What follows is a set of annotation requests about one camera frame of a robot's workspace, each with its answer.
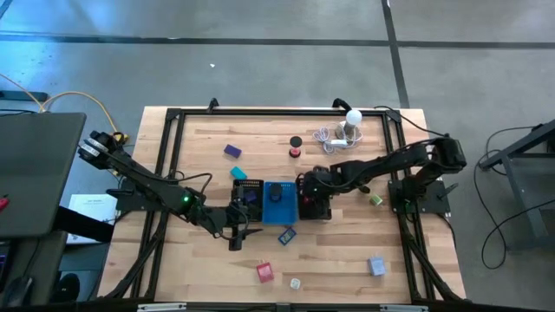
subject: red block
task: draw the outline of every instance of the red block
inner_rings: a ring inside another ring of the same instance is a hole
[[[258,278],[260,278],[261,283],[266,283],[274,279],[274,273],[271,271],[271,266],[269,263],[263,263],[257,265]]]

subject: white paper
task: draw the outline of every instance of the white paper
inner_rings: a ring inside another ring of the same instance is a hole
[[[117,202],[116,198],[107,194],[74,194],[71,195],[69,200],[69,209],[89,218],[114,224],[116,216],[115,205]],[[68,241],[66,242],[66,244],[96,243],[99,242],[71,233],[68,235]]]

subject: white light bulb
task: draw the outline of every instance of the white light bulb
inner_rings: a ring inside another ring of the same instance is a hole
[[[356,109],[351,109],[347,113],[347,123],[353,126],[357,126],[362,121],[362,113]]]

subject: concrete floor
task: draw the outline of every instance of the concrete floor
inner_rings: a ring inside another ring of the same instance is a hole
[[[546,0],[389,0],[397,39],[410,41],[554,42],[555,3]],[[15,0],[2,33],[211,38],[387,40],[380,0]],[[460,269],[469,299],[553,309],[555,254],[510,254],[498,270],[480,261],[493,228],[473,188],[473,164],[486,138],[505,127],[536,125],[555,115],[553,49],[400,49],[411,107],[431,129],[461,140],[469,165],[447,182]],[[133,45],[0,42],[0,72],[29,89],[80,90],[103,101],[118,127],[136,133],[150,105],[327,107],[336,97],[355,106],[399,107],[389,47]],[[0,88],[11,88],[0,81]],[[35,108],[0,103],[3,107]],[[110,130],[101,110],[79,97],[55,112],[83,111],[86,135]],[[503,147],[523,132],[504,133]],[[102,193],[115,179],[76,161],[62,203],[72,193]],[[479,173],[485,201],[501,220],[518,210],[503,177]],[[526,221],[504,228],[509,240],[529,236]],[[500,240],[486,260],[498,261]]]

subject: yellow cable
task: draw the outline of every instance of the yellow cable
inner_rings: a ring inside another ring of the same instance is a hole
[[[35,101],[36,105],[38,105],[38,112],[42,113],[45,111],[44,106],[41,104],[40,101],[38,101],[36,99],[35,96],[33,96],[33,94],[31,94],[31,92],[27,91],[26,88],[22,87],[19,83],[12,81],[10,78],[8,78],[8,76],[4,75],[4,74],[0,74],[1,77],[3,77],[5,80],[13,83],[14,85],[16,85],[18,88],[20,88],[24,93],[26,93],[31,99],[33,99],[33,101]]]
[[[44,110],[47,111],[47,110],[49,109],[49,104],[50,104],[50,106],[52,106],[52,103],[53,103],[56,99],[58,99],[58,98],[60,98],[60,97],[62,97],[62,96],[64,96],[64,95],[70,95],[70,94],[85,96],[85,97],[89,98],[91,101],[93,101],[94,103],[98,104],[98,106],[100,106],[100,107],[102,108],[102,111],[104,111],[104,114],[106,115],[106,117],[108,117],[108,121],[110,122],[110,125],[111,125],[112,128],[114,129],[114,132],[115,132],[115,133],[118,132],[117,128],[115,127],[114,121],[112,120],[112,117],[110,116],[110,113],[107,111],[107,109],[104,107],[104,105],[103,105],[100,101],[98,101],[94,96],[92,96],[92,95],[90,95],[90,94],[86,94],[86,93],[84,93],[84,92],[79,92],[79,91],[68,91],[68,92],[62,92],[62,93],[60,93],[60,94],[58,94],[58,95],[55,95],[55,96],[49,98],[47,101],[45,101],[45,102],[43,103]]]

